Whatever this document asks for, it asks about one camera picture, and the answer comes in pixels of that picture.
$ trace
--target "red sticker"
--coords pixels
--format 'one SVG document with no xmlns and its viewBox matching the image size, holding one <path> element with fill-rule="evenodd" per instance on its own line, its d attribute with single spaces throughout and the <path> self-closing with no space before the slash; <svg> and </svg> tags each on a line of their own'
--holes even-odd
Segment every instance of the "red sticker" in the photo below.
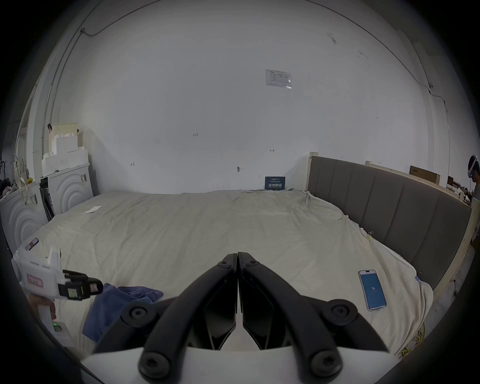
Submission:
<svg viewBox="0 0 480 384">
<path fill-rule="evenodd" d="M 41 278 L 27 274 L 27 280 L 30 284 L 36 285 L 37 287 L 43 288 L 43 281 Z"/>
</svg>

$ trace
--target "sticker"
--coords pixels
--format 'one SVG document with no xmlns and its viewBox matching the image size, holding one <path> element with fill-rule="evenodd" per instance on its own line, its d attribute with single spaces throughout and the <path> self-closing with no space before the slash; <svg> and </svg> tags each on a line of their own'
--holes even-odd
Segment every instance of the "sticker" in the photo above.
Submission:
<svg viewBox="0 0 480 384">
<path fill-rule="evenodd" d="M 31 250 L 33 247 L 35 247 L 37 244 L 38 244 L 38 239 L 37 239 L 37 238 L 34 238 L 34 239 L 32 240 L 32 242 L 29 243 L 29 244 L 25 247 L 25 250 L 26 250 L 26 251 L 29 251 L 29 250 Z"/>
<path fill-rule="evenodd" d="M 68 296 L 71 297 L 71 298 L 78 298 L 78 295 L 77 295 L 77 290 L 75 288 L 67 288 L 68 290 Z"/>
<path fill-rule="evenodd" d="M 267 85 L 292 89 L 292 77 L 288 72 L 266 69 L 265 80 Z"/>
<path fill-rule="evenodd" d="M 43 288 L 43 281 L 41 278 L 27 274 L 27 280 L 30 284 Z"/>
</svg>

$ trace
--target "label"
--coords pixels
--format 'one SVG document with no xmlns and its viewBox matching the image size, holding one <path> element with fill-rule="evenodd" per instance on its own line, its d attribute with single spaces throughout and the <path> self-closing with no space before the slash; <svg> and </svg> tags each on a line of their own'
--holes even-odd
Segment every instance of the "label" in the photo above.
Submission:
<svg viewBox="0 0 480 384">
<path fill-rule="evenodd" d="M 267 85 L 292 89 L 292 77 L 288 72 L 266 69 L 265 80 Z"/>
<path fill-rule="evenodd" d="M 41 278 L 27 274 L 27 280 L 30 284 L 43 288 L 43 281 Z"/>
<path fill-rule="evenodd" d="M 285 189 L 285 176 L 265 177 L 265 189 L 269 191 L 280 191 Z"/>
<path fill-rule="evenodd" d="M 68 290 L 68 296 L 71 297 L 71 298 L 78 298 L 78 295 L 77 295 L 77 290 L 75 288 L 67 288 Z"/>
<path fill-rule="evenodd" d="M 38 239 L 34 238 L 26 247 L 25 250 L 29 251 L 38 244 Z"/>
</svg>

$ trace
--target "blue phone screen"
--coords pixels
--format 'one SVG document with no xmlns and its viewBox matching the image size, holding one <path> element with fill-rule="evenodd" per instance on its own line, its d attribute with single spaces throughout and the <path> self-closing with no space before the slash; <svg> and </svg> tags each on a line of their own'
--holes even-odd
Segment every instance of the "blue phone screen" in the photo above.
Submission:
<svg viewBox="0 0 480 384">
<path fill-rule="evenodd" d="M 365 290 L 368 309 L 372 310 L 386 306 L 384 292 L 377 274 L 360 275 L 360 278 Z"/>
</svg>

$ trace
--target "white cabinet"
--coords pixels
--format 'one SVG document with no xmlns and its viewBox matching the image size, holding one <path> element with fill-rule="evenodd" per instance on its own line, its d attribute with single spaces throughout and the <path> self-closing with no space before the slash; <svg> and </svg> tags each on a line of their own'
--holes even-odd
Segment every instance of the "white cabinet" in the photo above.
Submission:
<svg viewBox="0 0 480 384">
<path fill-rule="evenodd" d="M 55 215 L 67 212 L 93 197 L 88 166 L 87 163 L 47 176 L 48 193 Z"/>
<path fill-rule="evenodd" d="M 0 216 L 10 251 L 15 253 L 24 240 L 48 222 L 38 183 L 5 196 L 0 201 Z"/>
</svg>

